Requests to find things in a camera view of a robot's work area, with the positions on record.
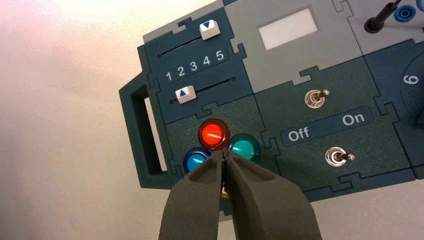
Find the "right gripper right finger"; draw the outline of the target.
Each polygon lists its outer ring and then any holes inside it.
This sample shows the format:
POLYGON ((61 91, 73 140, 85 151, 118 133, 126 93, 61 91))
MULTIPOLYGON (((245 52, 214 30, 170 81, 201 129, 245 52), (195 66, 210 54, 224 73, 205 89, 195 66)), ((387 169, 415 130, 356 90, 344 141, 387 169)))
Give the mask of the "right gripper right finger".
POLYGON ((237 240, 322 239, 314 209, 296 184, 237 154, 224 162, 237 240))

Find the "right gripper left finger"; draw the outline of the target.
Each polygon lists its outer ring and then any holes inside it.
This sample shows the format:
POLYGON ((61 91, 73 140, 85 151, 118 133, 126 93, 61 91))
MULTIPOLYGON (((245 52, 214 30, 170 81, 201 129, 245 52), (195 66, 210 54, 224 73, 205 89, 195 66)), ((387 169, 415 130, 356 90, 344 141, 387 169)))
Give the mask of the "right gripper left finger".
POLYGON ((160 240, 216 240, 224 158, 212 154, 178 181, 166 201, 160 240))

